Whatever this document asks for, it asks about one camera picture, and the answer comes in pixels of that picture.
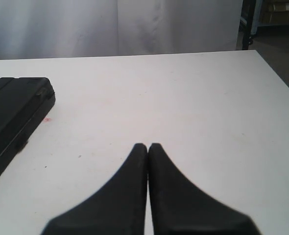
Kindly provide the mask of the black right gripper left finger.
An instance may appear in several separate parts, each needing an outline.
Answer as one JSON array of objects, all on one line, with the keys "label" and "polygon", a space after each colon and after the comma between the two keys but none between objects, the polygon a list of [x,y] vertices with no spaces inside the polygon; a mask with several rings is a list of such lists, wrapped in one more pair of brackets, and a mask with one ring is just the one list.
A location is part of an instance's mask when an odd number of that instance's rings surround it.
[{"label": "black right gripper left finger", "polygon": [[142,235],[147,197],[147,148],[133,146],[112,178],[88,199],[53,218],[44,235]]}]

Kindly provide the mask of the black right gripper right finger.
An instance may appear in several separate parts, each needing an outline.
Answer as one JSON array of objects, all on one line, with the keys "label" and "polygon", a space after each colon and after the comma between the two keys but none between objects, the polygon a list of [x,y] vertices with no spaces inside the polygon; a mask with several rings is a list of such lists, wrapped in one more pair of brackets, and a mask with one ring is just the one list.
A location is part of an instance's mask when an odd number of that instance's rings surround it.
[{"label": "black right gripper right finger", "polygon": [[156,235],[259,235],[253,220],[195,186],[159,143],[148,151],[148,184]]}]

